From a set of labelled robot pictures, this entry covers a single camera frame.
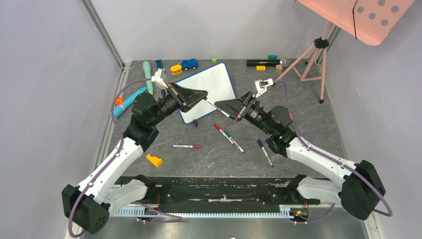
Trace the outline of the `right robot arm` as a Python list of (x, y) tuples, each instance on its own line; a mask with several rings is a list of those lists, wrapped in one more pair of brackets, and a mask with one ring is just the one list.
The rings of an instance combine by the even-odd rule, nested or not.
[(275, 106), (265, 111), (254, 94), (238, 99), (215, 102), (227, 117), (245, 119), (269, 135), (266, 142), (275, 153), (300, 162), (326, 177), (324, 180), (297, 175), (288, 185), (288, 198), (293, 203), (316, 199), (341, 205), (349, 214), (366, 220), (373, 213), (392, 216), (385, 199), (385, 187), (374, 167), (366, 160), (357, 163), (328, 153), (290, 129), (292, 119), (286, 107)]

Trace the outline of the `black whiteboard marker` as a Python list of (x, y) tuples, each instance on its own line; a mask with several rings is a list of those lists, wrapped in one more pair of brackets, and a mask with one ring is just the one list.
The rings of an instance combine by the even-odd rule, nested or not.
[(221, 112), (223, 115), (225, 115), (226, 117), (228, 117), (228, 118), (230, 118), (231, 116), (230, 116), (230, 114), (227, 112), (227, 111), (225, 111), (225, 110), (223, 110), (221, 107), (218, 107), (213, 101), (211, 101), (210, 99), (205, 99), (205, 101), (207, 102), (207, 103), (209, 103), (213, 108), (215, 108), (216, 110), (218, 110), (219, 112)]

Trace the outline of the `blue framed whiteboard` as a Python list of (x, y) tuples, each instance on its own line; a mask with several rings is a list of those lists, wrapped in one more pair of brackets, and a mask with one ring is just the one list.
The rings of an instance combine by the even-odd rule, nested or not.
[[(212, 102), (232, 100), (237, 97), (227, 65), (224, 62), (181, 79), (176, 84), (184, 88), (205, 90), (208, 92), (207, 99)], [(198, 120), (214, 111), (216, 108), (202, 100), (187, 113), (180, 112), (180, 115), (183, 123), (190, 124), (193, 120)]]

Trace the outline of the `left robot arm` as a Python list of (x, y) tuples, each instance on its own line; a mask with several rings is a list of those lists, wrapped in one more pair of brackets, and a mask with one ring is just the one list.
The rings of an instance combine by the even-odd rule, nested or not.
[(159, 133), (157, 124), (176, 111), (188, 112), (208, 96), (205, 90), (188, 89), (173, 82), (167, 83), (164, 90), (165, 96), (158, 100), (148, 92), (136, 96), (130, 124), (125, 131), (119, 131), (116, 148), (77, 186), (68, 184), (63, 189), (63, 208), (72, 238), (85, 232), (96, 234), (120, 209), (156, 198), (156, 189), (146, 178), (132, 179), (117, 189), (113, 185), (154, 142)]

